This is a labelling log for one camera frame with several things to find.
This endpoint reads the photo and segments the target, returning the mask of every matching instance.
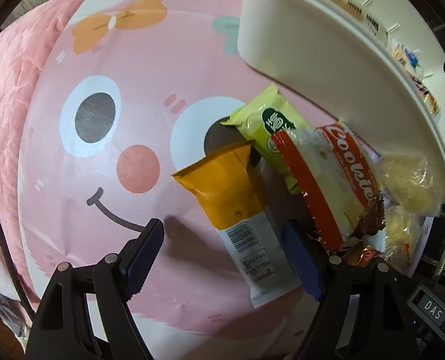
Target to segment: blue gripper pad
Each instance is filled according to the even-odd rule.
[[[163,241],[164,225],[151,219],[139,237],[123,248],[119,269],[124,278],[120,291],[125,302],[142,290]]]
[[[326,295],[326,277],[329,271],[324,249],[302,231],[295,220],[288,221],[282,228],[282,242],[305,292],[318,301],[322,300]]]

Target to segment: red cartoon nose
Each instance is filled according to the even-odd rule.
[[[161,167],[156,154],[147,146],[129,146],[117,161],[117,177],[132,193],[144,193],[156,185]]]

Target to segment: wooden floor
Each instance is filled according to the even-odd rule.
[[[0,319],[0,346],[13,360],[23,360],[24,351],[14,333]]]

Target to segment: dark green logo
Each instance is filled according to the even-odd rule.
[[[273,108],[266,108],[262,112],[262,121],[264,122],[264,127],[269,134],[274,134],[279,130],[290,130],[291,128],[296,128],[294,123],[289,121],[283,113],[276,111]]]

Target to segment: cartoon smile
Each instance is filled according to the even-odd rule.
[[[101,203],[101,197],[104,190],[99,187],[94,195],[87,199],[86,203],[88,206],[96,204],[96,207],[101,210],[101,212],[106,215],[111,221],[117,223],[118,225],[127,227],[130,230],[138,231],[139,233],[144,230],[144,226],[136,225],[135,223],[126,221],[125,219],[119,218],[116,214],[109,211],[104,204]]]

